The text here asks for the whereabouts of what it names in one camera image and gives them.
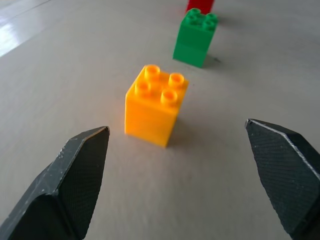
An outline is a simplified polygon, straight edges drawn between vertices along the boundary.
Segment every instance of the stacked block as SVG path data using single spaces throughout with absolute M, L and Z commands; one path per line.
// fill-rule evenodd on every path
M 173 59 L 201 68 L 217 25 L 216 15 L 201 14 L 198 8 L 189 10 L 180 25 Z
M 215 0 L 189 0 L 185 12 L 190 9 L 200 9 L 203 14 L 208 14 L 211 12 L 214 3 Z
M 167 146 L 188 84 L 180 73 L 144 66 L 125 95 L 124 132 Z

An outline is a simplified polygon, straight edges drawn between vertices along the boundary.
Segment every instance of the red toy block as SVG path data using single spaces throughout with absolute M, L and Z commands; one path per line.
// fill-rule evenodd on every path
M 195 8 L 200 9 L 202 14 L 208 14 L 211 12 L 214 2 L 215 0 L 189 0 L 185 12 Z

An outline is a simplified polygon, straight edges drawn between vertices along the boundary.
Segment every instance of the green block stud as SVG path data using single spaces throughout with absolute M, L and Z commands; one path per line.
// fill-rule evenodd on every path
M 218 25 L 212 13 L 201 14 L 190 9 L 181 22 L 173 52 L 173 59 L 201 68 Z

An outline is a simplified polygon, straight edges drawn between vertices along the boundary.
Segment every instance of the white floor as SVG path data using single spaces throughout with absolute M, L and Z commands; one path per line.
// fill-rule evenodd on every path
M 172 60 L 186 0 L 20 0 L 0 9 L 0 222 L 72 136 L 111 130 L 87 240 L 289 240 L 247 118 L 320 150 L 320 2 L 216 0 L 205 67 Z M 124 135 L 145 64 L 190 80 L 170 146 Z

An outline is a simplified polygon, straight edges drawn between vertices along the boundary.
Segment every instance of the yellow block stud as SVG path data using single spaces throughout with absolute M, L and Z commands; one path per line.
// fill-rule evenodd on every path
M 144 66 L 125 95 L 124 132 L 167 146 L 188 84 L 180 73 Z

